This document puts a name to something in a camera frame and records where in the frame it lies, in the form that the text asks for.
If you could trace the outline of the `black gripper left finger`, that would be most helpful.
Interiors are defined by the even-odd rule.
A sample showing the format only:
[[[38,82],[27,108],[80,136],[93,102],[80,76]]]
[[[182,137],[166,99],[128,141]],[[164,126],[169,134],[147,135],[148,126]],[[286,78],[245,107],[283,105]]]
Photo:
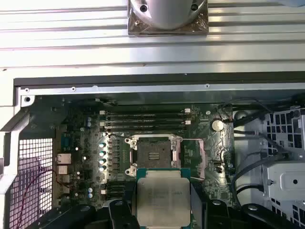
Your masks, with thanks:
[[[137,229],[132,213],[135,183],[128,183],[122,199],[112,199],[97,210],[88,204],[50,210],[33,223],[34,229]]]

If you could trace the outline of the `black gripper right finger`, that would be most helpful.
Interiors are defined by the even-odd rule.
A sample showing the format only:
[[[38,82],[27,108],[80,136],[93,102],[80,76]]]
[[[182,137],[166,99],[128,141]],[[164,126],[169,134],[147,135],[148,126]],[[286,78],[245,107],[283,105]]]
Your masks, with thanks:
[[[191,211],[201,229],[292,229],[294,224],[254,203],[234,209],[210,199],[200,188],[191,188]]]

